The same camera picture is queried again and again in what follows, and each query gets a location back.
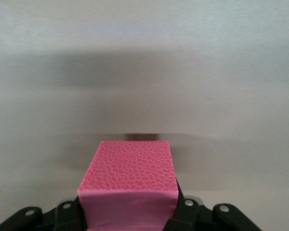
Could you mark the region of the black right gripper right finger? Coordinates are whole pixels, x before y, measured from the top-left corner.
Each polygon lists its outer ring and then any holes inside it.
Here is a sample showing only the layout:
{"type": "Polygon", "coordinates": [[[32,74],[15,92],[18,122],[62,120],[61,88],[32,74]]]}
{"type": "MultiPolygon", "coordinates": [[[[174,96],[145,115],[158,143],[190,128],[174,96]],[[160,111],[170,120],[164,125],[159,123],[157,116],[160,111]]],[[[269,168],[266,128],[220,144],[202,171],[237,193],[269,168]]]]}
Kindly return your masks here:
{"type": "Polygon", "coordinates": [[[173,216],[168,219],[165,231],[195,231],[200,205],[191,198],[185,198],[179,185],[178,190],[177,207],[173,216]]]}

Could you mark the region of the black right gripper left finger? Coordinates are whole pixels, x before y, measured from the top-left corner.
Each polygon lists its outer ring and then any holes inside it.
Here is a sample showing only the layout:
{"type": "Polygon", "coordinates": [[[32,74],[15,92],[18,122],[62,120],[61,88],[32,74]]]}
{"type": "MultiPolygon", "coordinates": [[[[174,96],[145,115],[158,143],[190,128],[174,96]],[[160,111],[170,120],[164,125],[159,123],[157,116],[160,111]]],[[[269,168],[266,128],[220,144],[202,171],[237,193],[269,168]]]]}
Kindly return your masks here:
{"type": "Polygon", "coordinates": [[[86,231],[87,224],[79,197],[65,200],[55,210],[55,231],[86,231]]]}

